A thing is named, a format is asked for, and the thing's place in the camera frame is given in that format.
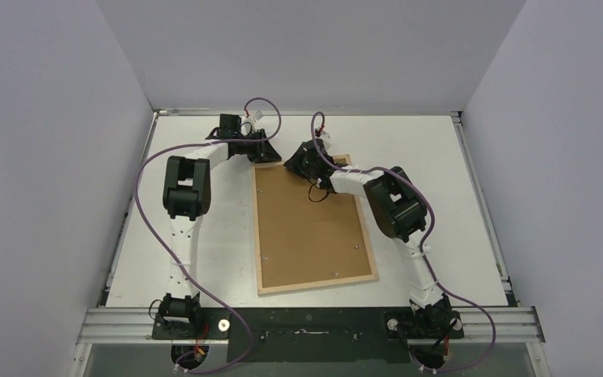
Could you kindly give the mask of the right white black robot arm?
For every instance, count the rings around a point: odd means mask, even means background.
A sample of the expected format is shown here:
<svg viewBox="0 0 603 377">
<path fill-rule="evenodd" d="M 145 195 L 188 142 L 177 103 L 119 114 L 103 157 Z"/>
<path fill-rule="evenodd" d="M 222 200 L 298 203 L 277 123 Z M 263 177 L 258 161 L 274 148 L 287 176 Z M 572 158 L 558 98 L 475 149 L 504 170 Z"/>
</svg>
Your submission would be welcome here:
<svg viewBox="0 0 603 377">
<path fill-rule="evenodd" d="M 412 330 L 427 339 L 463 337 L 459 315 L 424 260 L 421 236 L 426 230 L 427 206 L 400 167 L 362 170 L 337 163 L 320 139 L 302 143 L 284 167 L 328 193 L 364 198 L 378 229 L 400 253 L 407 274 Z"/>
</svg>

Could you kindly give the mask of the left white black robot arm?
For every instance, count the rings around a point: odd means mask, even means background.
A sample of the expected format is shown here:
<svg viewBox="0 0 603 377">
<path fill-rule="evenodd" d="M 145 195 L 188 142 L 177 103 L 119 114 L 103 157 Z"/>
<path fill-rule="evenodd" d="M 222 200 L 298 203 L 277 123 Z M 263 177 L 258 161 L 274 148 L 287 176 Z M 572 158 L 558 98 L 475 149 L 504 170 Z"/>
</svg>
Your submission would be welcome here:
<svg viewBox="0 0 603 377">
<path fill-rule="evenodd" d="M 163 182 L 163 207 L 170 217 L 169 280 L 155 316 L 156 328 L 182 338 L 195 338 L 207 328 L 200 304 L 197 278 L 199 231 L 211 203 L 210 172 L 233 156 L 246 156 L 253 164 L 279 162 L 281 156 L 256 127 L 260 111 L 238 115 L 221 114 L 207 143 L 184 156 L 170 156 Z"/>
</svg>

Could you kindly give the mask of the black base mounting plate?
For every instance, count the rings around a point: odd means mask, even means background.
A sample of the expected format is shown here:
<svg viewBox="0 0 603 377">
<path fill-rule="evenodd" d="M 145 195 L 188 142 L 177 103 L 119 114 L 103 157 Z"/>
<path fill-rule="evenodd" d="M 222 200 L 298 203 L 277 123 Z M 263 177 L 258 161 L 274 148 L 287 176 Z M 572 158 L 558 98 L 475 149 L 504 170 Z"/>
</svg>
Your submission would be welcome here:
<svg viewBox="0 0 603 377">
<path fill-rule="evenodd" d="M 449 309 L 413 311 L 403 307 L 205 308 L 199 324 L 155 317 L 151 337 L 171 340 L 172 357 L 196 350 L 183 364 L 207 359 L 215 341 L 227 362 L 409 361 L 408 342 L 420 341 L 432 355 L 446 339 L 464 336 L 461 317 Z"/>
</svg>

